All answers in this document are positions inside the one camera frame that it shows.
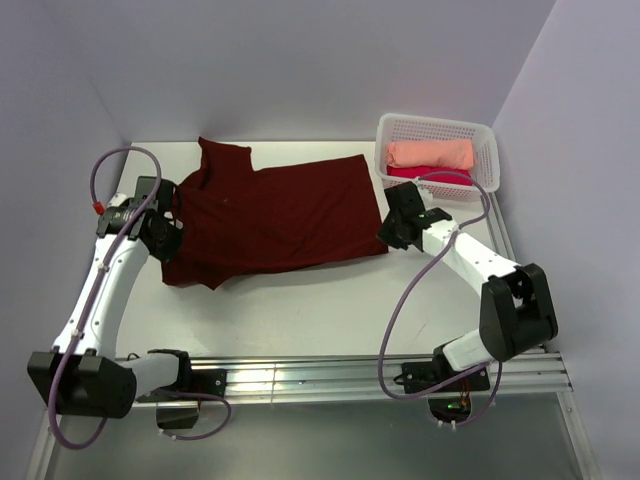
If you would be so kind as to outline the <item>dark red t-shirt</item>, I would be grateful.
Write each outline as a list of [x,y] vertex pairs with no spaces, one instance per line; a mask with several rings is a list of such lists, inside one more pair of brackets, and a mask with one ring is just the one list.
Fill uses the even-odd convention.
[[164,284],[216,289],[237,276],[387,253],[363,155],[256,170],[249,147],[198,144],[200,166],[174,195],[184,237],[162,266]]

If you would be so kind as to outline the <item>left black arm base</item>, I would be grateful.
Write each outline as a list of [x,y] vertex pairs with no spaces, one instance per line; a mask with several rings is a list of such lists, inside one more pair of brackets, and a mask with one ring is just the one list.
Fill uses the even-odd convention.
[[210,432],[196,430],[206,403],[221,405],[222,422],[214,428],[219,432],[231,419],[231,407],[224,399],[227,371],[224,369],[200,370],[191,374],[186,387],[163,387],[154,392],[156,403],[170,403],[169,407],[156,408],[156,425],[163,433],[177,438],[211,436]]

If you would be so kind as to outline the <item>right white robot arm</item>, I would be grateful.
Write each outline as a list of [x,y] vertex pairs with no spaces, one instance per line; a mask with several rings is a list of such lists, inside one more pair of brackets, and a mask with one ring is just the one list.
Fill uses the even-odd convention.
[[389,206],[378,239],[394,249],[416,248],[432,257],[410,282],[395,307],[396,319],[418,281],[442,261],[480,299],[479,326],[433,352],[435,383],[452,390],[468,370],[490,362],[506,362],[554,339],[558,324],[545,272],[500,256],[464,231],[439,207],[425,205],[418,187],[406,182],[385,190]]

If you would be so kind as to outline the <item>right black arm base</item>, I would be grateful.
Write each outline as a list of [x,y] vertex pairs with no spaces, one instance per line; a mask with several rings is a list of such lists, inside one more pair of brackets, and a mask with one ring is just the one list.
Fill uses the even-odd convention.
[[456,375],[458,372],[443,359],[436,358],[402,363],[401,373],[394,377],[393,382],[401,386],[406,395],[423,392],[445,382],[445,386],[436,390],[437,394],[446,394],[445,397],[427,399],[429,414],[437,425],[457,427],[472,418],[471,394],[489,391],[491,383],[486,367],[453,382]]

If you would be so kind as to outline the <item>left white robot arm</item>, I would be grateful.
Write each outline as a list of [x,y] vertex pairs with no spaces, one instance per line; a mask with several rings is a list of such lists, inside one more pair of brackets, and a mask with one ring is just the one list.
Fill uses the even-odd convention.
[[134,401],[161,389],[183,399],[195,386],[187,352],[154,349],[119,361],[116,343],[136,279],[149,258],[170,260],[183,232],[167,218],[176,186],[141,176],[133,197],[99,217],[93,262],[63,331],[47,352],[32,353],[27,371],[59,415],[120,419]]

